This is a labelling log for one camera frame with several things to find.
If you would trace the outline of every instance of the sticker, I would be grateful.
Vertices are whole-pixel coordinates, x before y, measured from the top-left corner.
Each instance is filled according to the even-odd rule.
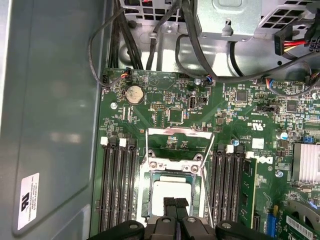
[[[38,207],[39,173],[27,176],[21,181],[18,230],[34,220]]]
[[[286,223],[289,224],[289,226],[293,227],[295,230],[297,230],[299,233],[301,233],[303,236],[305,236],[307,239],[314,239],[314,234],[311,231],[306,229],[300,223],[293,220],[291,217],[286,216]]]
[[[264,138],[252,138],[252,148],[253,149],[264,149],[265,139]]]

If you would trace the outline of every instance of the wire connector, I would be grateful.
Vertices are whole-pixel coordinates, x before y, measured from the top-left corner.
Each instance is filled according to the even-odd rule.
[[[121,74],[121,77],[123,79],[130,79],[132,75],[132,71],[130,67],[126,67],[123,73]]]

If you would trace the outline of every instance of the integrated circuit chip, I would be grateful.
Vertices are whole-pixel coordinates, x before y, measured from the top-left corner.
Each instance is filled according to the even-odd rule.
[[[293,100],[289,100],[286,103],[286,111],[287,112],[293,112],[296,113],[298,109],[298,102],[297,101],[293,101]]]
[[[224,123],[225,123],[225,119],[222,118],[222,117],[218,117],[218,118],[216,119],[216,123],[217,123],[217,124],[224,124]]]
[[[238,90],[236,92],[236,101],[237,102],[246,102],[248,100],[247,91],[246,90]]]
[[[181,109],[171,109],[168,117],[170,123],[182,123],[183,111]]]

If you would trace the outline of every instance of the chipset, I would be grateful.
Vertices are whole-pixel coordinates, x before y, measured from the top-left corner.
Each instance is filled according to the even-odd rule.
[[[317,184],[320,180],[320,145],[294,144],[292,179],[304,184]]]
[[[236,92],[236,101],[237,102],[246,102],[248,100],[248,94],[246,90],[238,90]]]
[[[297,110],[298,110],[298,102],[297,102],[297,101],[289,100],[289,101],[286,103],[286,111],[287,111],[287,112],[296,113]]]

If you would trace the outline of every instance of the heatsink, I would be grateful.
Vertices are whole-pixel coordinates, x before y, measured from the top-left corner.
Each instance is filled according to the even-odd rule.
[[[292,179],[304,184],[320,180],[320,145],[294,144]]]

